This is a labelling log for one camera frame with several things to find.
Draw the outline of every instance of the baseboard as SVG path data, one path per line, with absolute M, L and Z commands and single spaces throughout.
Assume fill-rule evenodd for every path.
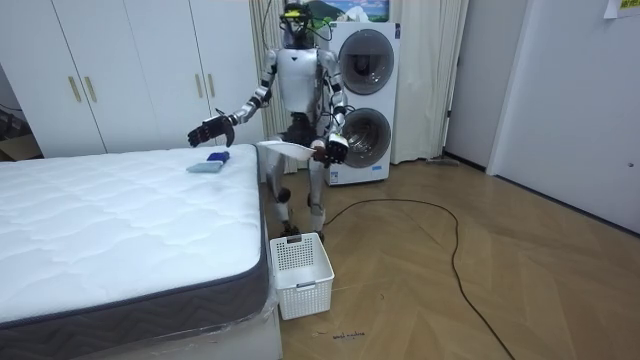
M 452 158 L 452 159 L 454 159 L 454 160 L 458 160 L 458 161 L 460 161 L 462 164 L 465 164 L 465 165 L 467 165 L 467 166 L 470 166 L 470 167 L 472 167 L 472 168 L 474 168 L 474 169 L 476 169 L 476 170 L 480 170 L 480 171 L 482 171 L 482 172 L 487 171 L 487 167 L 486 167 L 486 166 L 482 166 L 482 165 L 480 165 L 480 164 L 478 164 L 478 163 L 474 163 L 474 162 L 473 162 L 473 161 L 471 161 L 471 160 L 467 160 L 467 159 L 465 159 L 465 158 L 463 158 L 463 157 L 460 157 L 460 156 L 458 156 L 458 155 L 452 154 L 452 153 L 450 153 L 450 152 L 448 152 L 448 151 L 445 151 L 445 152 L 444 152 L 444 155 L 445 155 L 445 156 L 447 156 L 447 157 L 450 157 L 450 158 Z
M 608 226 L 610 226 L 610 227 L 612 227 L 612 228 L 614 228 L 614 229 L 620 230 L 620 231 L 622 231 L 622 232 L 624 232 L 624 233 L 626 233 L 626 234 L 629 234 L 629 235 L 631 235 L 631 236 L 634 236 L 634 237 L 637 237 L 638 239 L 640 239 L 640 233 L 637 233 L 637 232 L 635 232 L 635 231 L 633 231 L 633 230 L 631 230 L 631 229 L 627 229 L 627 228 L 626 228 L 626 227 L 624 227 L 624 226 L 620 226 L 620 225 L 618 225 L 618 224 L 612 223 L 611 221 L 606 220 L 606 219 L 604 219 L 604 218 L 601 218 L 601 217 L 600 217 L 600 216 L 598 216 L 598 215 L 594 215 L 594 214 L 592 214 L 592 213 L 590 213 L 590 212 L 588 212 L 588 211 L 584 211 L 584 210 L 582 210 L 582 209 L 580 209 L 580 208 L 577 208 L 577 207 L 575 207 L 575 206 L 573 206 L 573 205 L 569 205 L 569 204 L 567 204 L 567 203 L 566 203 L 566 202 L 564 202 L 564 201 L 560 201 L 560 200 L 558 200 L 558 199 L 556 199 L 556 198 L 552 198 L 551 196 L 545 195 L 545 194 L 543 194 L 543 193 L 541 193 L 541 192 L 539 192 L 539 191 L 537 191 L 537 190 L 534 190 L 534 189 L 532 189 L 532 188 L 530 188 L 530 187 L 527 187 L 527 186 L 524 186 L 524 185 L 522 185 L 522 184 L 519 184 L 519 183 L 517 183 L 517 182 L 515 182 L 515 181 L 509 180 L 509 179 L 507 179 L 507 178 L 505 178 L 505 177 L 502 177 L 502 176 L 500 176 L 500 175 L 496 175 L 495 177 L 496 177 L 496 178 L 498 178 L 498 179 L 500 179 L 500 180 L 503 180 L 503 181 L 505 181 L 505 182 L 508 182 L 509 184 L 513 184 L 513 185 L 515 185 L 515 186 L 517 186 L 517 187 L 519 187 L 519 188 L 521 188 L 521 189 L 527 190 L 528 192 L 530 192 L 530 193 L 532 193 L 532 194 L 538 195 L 538 196 L 540 196 L 540 197 L 541 197 L 541 198 L 543 198 L 543 199 L 546 199 L 546 200 L 552 201 L 552 202 L 554 202 L 554 203 L 556 203 L 556 204 L 558 204 L 558 205 L 561 205 L 561 206 L 564 206 L 564 207 L 566 207 L 566 208 L 568 208 L 568 209 L 570 209 L 570 210 L 573 210 L 573 211 L 575 211 L 575 212 L 577 212 L 577 213 L 579 213 L 579 214 L 581 214 L 581 215 L 584 215 L 584 216 L 586 216 L 586 217 L 588 217 L 588 218 L 591 218 L 591 219 L 593 219 L 593 220 L 596 220 L 596 221 L 598 221 L 598 222 L 600 222 L 600 223 L 602 223 L 602 224 L 608 225 Z

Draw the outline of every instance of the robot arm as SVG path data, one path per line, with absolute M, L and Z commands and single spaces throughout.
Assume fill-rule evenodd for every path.
M 343 91 L 344 83 L 340 74 L 340 64 L 338 57 L 333 51 L 318 50 L 318 62 L 329 75 L 329 86 L 333 91 L 329 100 L 329 111 L 331 111 L 331 125 L 329 126 L 329 136 L 326 140 L 326 152 L 324 153 L 325 167 L 330 163 L 341 164 L 347 157 L 349 142 L 342 137 L 342 127 L 344 126 L 344 116 L 347 113 L 347 94 Z
M 253 96 L 239 110 L 229 115 L 229 119 L 233 125 L 244 124 L 253 114 L 261 107 L 267 107 L 271 100 L 271 85 L 276 77 L 278 52 L 269 50 L 264 59 L 262 76 L 260 77 L 260 86 L 253 93 Z
M 196 147 L 221 135 L 227 137 L 227 147 L 233 144 L 233 140 L 235 139 L 233 127 L 249 121 L 259 108 L 266 107 L 269 100 L 271 100 L 271 85 L 273 85 L 277 71 L 277 55 L 276 50 L 267 51 L 260 86 L 256 89 L 249 101 L 242 105 L 239 110 L 226 115 L 216 109 L 219 116 L 204 121 L 202 125 L 189 133 L 189 144 L 192 147 Z
M 341 134 L 344 126 L 344 116 L 347 113 L 347 94 L 343 91 L 344 83 L 340 73 L 338 57 L 333 51 L 318 50 L 318 61 L 329 75 L 329 86 L 333 91 L 329 101 L 329 111 L 333 114 L 333 121 L 329 128 L 330 134 Z

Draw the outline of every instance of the quilted mattress top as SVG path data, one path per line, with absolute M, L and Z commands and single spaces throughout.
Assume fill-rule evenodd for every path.
M 190 174 L 229 151 L 218 174 Z M 255 147 L 0 163 L 0 324 L 207 283 L 261 252 Z

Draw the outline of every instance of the light blue towel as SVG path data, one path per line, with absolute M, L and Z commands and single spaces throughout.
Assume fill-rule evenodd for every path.
M 207 161 L 206 163 L 199 163 L 187 168 L 190 173 L 217 173 L 222 169 L 224 162 L 222 161 Z

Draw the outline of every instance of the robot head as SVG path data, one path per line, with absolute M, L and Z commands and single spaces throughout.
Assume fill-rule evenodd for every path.
M 289 3 L 280 15 L 280 28 L 285 32 L 285 43 L 288 47 L 308 48 L 309 26 L 313 21 L 311 10 L 307 5 Z

